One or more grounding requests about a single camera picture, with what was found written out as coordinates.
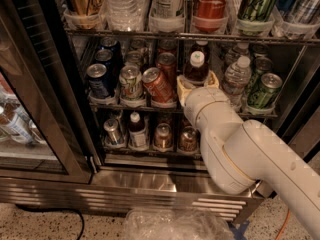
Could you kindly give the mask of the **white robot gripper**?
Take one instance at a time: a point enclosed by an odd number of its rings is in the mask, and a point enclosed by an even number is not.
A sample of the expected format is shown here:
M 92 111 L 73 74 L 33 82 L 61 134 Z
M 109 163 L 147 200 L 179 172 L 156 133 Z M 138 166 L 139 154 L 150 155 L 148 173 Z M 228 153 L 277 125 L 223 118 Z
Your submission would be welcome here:
M 243 120 L 225 93 L 218 89 L 219 80 L 213 71 L 209 71 L 205 86 L 194 89 L 183 75 L 177 77 L 177 94 L 181 106 L 185 106 L 184 115 L 202 135 L 229 138 Z

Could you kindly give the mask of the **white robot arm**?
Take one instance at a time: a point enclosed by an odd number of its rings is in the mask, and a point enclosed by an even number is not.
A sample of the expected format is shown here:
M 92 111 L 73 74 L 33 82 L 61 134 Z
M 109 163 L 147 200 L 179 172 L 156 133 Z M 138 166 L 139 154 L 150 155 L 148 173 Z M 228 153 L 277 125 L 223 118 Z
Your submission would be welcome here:
M 200 132 L 200 153 L 215 184 L 237 195 L 263 180 L 315 240 L 320 240 L 320 176 L 266 125 L 242 120 L 224 92 L 182 75 L 177 93 Z

